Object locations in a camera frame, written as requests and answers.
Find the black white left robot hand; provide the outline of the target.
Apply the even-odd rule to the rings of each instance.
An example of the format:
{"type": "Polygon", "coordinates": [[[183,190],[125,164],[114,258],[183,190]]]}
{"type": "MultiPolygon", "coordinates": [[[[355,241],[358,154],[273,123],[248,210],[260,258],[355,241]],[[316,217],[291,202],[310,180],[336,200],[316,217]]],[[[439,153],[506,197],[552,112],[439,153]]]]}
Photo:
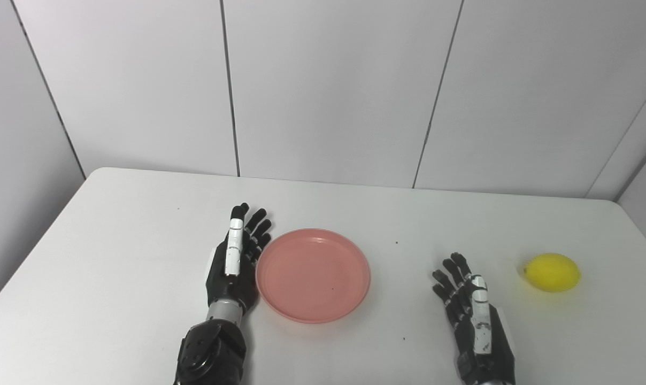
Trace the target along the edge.
{"type": "Polygon", "coordinates": [[[208,305],[219,299],[229,299],[237,302],[244,314],[252,309],[258,299],[256,265],[262,251],[272,239],[268,232],[272,222],[266,217],[266,209],[259,208],[248,216],[249,210],[250,205],[244,202],[233,207],[231,212],[231,219],[237,218],[244,221],[239,273],[237,275],[225,273],[229,239],[227,235],[214,251],[205,283],[208,305]]]}

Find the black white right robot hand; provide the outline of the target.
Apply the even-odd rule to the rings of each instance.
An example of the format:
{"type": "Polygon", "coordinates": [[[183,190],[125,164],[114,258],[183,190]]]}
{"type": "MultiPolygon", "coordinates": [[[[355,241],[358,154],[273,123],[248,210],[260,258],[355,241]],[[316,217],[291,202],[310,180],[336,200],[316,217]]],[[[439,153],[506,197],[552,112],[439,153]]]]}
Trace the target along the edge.
{"type": "Polygon", "coordinates": [[[457,343],[457,371],[464,384],[515,384],[514,354],[485,279],[453,252],[433,271],[433,292],[442,300],[457,343]]]}

